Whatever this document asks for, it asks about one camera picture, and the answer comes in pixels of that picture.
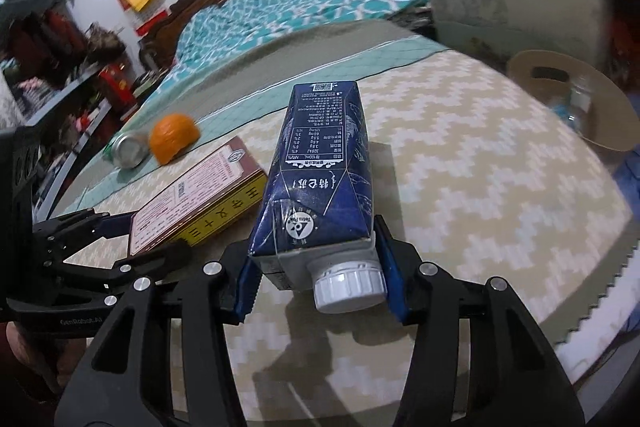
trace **turquoise bedding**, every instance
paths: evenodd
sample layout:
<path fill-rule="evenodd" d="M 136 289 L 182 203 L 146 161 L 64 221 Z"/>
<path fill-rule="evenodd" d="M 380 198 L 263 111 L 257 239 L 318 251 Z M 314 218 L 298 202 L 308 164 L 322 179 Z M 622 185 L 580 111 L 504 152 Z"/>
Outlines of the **turquoise bedding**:
<path fill-rule="evenodd" d="M 419 0 L 228 0 L 187 24 L 176 64 L 131 124 L 175 100 L 206 74 L 242 53 L 293 31 L 331 22 L 383 18 Z"/>

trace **beige plastic chair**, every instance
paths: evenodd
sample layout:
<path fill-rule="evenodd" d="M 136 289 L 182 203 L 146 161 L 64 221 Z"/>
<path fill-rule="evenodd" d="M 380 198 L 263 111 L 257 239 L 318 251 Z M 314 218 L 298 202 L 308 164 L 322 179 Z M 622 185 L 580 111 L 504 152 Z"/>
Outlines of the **beige plastic chair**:
<path fill-rule="evenodd" d="M 568 80 L 583 75 L 590 79 L 594 97 L 593 136 L 584 139 L 609 170 L 640 142 L 640 121 L 625 94 L 604 74 L 581 60 L 560 53 L 530 50 L 515 55 L 507 75 L 522 89 L 548 105 L 570 92 Z M 563 80 L 546 78 L 554 76 Z"/>

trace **clear bottle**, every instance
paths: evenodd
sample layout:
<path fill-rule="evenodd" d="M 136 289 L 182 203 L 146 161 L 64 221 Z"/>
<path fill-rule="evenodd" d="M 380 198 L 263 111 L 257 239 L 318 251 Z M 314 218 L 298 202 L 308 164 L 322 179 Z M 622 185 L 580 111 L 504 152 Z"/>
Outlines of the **clear bottle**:
<path fill-rule="evenodd" d="M 590 138 L 592 133 L 593 89 L 588 77 L 580 75 L 570 81 L 571 91 L 567 103 L 567 120 L 580 137 Z"/>

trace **beige tablecloth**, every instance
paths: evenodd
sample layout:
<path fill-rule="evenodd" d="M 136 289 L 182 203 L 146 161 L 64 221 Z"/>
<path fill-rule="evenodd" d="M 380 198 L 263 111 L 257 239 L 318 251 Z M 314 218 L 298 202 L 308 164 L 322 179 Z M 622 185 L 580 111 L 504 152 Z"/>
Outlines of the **beige tablecloth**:
<path fill-rule="evenodd" d="M 505 277 L 548 338 L 564 339 L 631 254 L 630 243 L 619 240 L 630 211 L 594 153 L 506 77 L 454 51 L 358 84 L 374 211 L 398 239 L 454 276 L 481 283 Z M 267 169 L 284 112 L 199 147 L 96 210 L 140 208 L 236 134 Z M 247 237 L 253 219 L 199 247 L 193 264 L 216 259 L 229 242 Z M 125 255 L 126 238 L 101 240 L 71 261 L 108 267 Z M 383 305 L 322 315 L 311 293 L 278 291 L 264 278 L 245 324 L 226 328 L 242 408 L 256 421 L 366 410 L 392 417 L 413 333 Z M 183 410 L 175 336 L 174 406 Z M 373 416 L 389 424 L 388 414 Z"/>

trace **soda can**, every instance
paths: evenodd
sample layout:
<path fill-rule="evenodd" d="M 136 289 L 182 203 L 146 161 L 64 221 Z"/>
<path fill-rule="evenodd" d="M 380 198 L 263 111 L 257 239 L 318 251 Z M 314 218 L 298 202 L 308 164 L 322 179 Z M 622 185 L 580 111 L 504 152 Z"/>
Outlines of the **soda can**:
<path fill-rule="evenodd" d="M 140 165 L 149 154 L 148 136 L 140 131 L 126 131 L 114 136 L 104 148 L 103 158 L 121 169 Z"/>

